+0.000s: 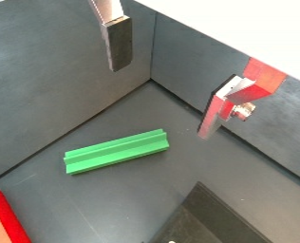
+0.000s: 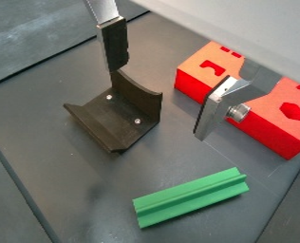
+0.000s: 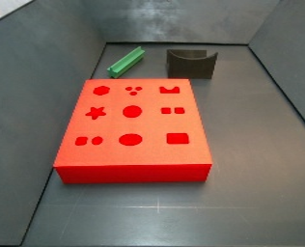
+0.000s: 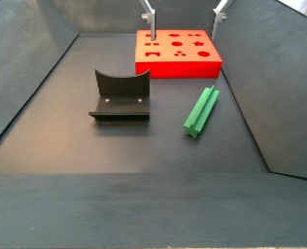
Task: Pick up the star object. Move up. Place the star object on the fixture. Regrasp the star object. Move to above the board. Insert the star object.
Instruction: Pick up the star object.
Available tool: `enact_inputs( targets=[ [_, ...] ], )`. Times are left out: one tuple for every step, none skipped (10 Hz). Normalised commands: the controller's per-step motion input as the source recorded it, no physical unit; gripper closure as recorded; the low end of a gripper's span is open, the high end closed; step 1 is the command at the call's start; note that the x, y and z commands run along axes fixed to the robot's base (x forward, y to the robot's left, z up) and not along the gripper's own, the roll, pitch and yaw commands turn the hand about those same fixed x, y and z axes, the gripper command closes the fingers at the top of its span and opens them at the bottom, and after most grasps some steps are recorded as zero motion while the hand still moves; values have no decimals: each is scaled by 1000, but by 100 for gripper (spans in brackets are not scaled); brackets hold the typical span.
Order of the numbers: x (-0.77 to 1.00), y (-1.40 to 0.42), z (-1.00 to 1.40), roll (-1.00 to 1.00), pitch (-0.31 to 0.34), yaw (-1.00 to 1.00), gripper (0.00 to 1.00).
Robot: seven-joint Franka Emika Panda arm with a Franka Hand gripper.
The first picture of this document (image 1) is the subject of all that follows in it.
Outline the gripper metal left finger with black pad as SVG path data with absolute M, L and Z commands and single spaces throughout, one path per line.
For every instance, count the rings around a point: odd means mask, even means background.
M 120 70 L 132 61 L 132 19 L 119 0 L 87 0 L 99 22 L 105 43 L 109 70 Z

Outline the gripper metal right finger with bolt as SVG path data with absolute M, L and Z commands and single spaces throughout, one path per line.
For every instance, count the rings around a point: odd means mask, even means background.
M 212 92 L 197 136 L 205 140 L 231 117 L 246 121 L 255 110 L 251 101 L 272 95 L 286 77 L 284 72 L 250 58 L 242 76 L 232 75 Z

